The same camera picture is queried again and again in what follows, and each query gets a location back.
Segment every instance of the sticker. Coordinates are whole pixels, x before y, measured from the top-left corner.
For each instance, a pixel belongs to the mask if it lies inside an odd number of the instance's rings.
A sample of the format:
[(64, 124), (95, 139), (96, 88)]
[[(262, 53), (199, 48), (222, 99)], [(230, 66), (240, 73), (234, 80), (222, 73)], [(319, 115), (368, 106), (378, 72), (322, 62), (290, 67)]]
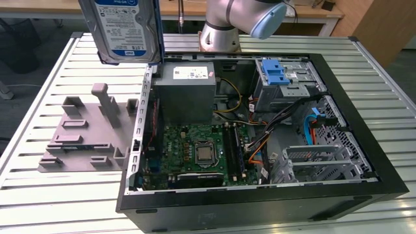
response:
[(174, 79), (208, 79), (208, 67), (175, 67)]
[(264, 178), (267, 179), (268, 178), (268, 172), (267, 170), (264, 169), (264, 167), (262, 167), (262, 175), (264, 176)]
[(254, 104), (248, 104), (248, 109), (250, 109), (250, 112), (255, 112), (255, 105)]
[(286, 77), (287, 78), (298, 78), (298, 75), (296, 75), (296, 73), (287, 73)]
[(138, 0), (96, 0), (103, 33), (116, 55), (142, 56), (147, 52)]

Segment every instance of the wd label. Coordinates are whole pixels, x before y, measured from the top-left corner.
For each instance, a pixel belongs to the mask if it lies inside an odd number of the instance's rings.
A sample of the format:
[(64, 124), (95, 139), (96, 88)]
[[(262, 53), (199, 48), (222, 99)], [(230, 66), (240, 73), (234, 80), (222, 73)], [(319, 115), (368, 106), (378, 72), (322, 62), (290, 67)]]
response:
[(96, 0), (98, 13), (112, 52), (120, 56), (142, 56), (147, 46), (143, 26), (138, 23), (138, 0)]

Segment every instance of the blue latch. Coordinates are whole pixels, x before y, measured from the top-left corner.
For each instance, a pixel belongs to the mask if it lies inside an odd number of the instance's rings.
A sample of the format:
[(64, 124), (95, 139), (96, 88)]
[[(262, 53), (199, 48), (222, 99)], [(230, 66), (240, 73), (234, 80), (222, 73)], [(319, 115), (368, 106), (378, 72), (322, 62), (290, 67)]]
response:
[(276, 59), (264, 59), (263, 63), (263, 70), (267, 76), (267, 83), (270, 85), (288, 85), (291, 81), (286, 77), (286, 69), (280, 65)]

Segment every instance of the wooden table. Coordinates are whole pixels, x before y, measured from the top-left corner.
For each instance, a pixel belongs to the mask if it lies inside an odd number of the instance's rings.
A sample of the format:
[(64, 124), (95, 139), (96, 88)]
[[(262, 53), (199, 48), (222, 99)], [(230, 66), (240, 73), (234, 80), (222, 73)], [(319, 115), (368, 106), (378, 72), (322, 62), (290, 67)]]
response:
[[(186, 20), (206, 20), (206, 3), (184, 1)], [(160, 0), (163, 20), (178, 19), (178, 0)], [(299, 23), (323, 24), (320, 36), (330, 36), (343, 12), (296, 6)], [(0, 18), (83, 19), (79, 0), (0, 0)], [(287, 14), (284, 22), (294, 22), (294, 14)]]

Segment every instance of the slotted metal table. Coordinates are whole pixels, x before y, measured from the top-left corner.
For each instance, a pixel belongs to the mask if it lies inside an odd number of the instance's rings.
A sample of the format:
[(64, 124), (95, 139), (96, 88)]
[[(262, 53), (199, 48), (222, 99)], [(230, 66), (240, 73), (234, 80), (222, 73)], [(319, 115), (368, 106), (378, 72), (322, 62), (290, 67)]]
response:
[[(164, 35), (167, 51), (198, 51), (198, 35)], [(246, 52), (323, 54), (410, 193), (364, 207), (339, 220), (252, 226), (198, 233), (415, 233), (416, 107), (359, 42), (348, 38), (242, 36)], [(119, 102), (140, 97), (144, 64), (103, 65), (91, 34), (75, 33), (0, 158), (0, 233), (136, 234), (115, 212), (122, 172), (50, 173), (38, 162), (59, 124), (67, 96), (98, 102), (96, 82)]]

